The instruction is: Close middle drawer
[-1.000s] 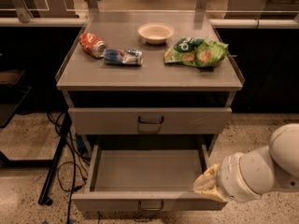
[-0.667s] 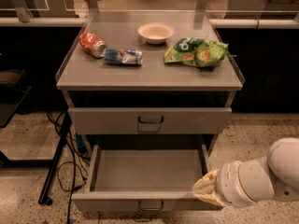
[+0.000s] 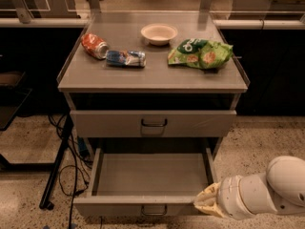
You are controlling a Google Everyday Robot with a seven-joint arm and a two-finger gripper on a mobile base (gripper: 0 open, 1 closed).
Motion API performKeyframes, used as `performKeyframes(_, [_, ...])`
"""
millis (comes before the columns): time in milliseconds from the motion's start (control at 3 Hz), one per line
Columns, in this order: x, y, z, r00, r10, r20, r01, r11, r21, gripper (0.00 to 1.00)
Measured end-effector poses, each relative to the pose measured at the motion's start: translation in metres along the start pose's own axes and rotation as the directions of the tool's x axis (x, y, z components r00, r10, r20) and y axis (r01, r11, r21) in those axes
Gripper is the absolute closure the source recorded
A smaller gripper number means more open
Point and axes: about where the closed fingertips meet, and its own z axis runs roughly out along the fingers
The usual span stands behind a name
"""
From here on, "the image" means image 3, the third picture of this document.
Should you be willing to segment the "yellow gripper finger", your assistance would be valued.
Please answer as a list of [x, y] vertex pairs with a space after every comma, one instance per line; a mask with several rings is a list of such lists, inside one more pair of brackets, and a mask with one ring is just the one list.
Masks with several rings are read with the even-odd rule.
[[193, 206], [203, 214], [225, 218], [227, 214], [217, 201], [220, 183], [213, 183], [201, 191], [194, 199]]

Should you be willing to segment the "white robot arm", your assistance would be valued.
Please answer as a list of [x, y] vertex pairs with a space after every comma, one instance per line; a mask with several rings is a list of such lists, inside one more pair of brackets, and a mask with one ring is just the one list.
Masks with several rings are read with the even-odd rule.
[[305, 161], [274, 158], [263, 173], [226, 177], [200, 192], [193, 203], [219, 218], [250, 219], [259, 214], [305, 215]]

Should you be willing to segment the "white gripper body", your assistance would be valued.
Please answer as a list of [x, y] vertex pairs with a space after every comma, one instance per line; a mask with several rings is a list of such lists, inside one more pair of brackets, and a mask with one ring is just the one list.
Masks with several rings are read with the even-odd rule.
[[217, 203], [223, 213], [232, 219], [242, 220], [254, 216], [244, 204], [240, 193], [242, 176], [226, 177], [220, 182]]

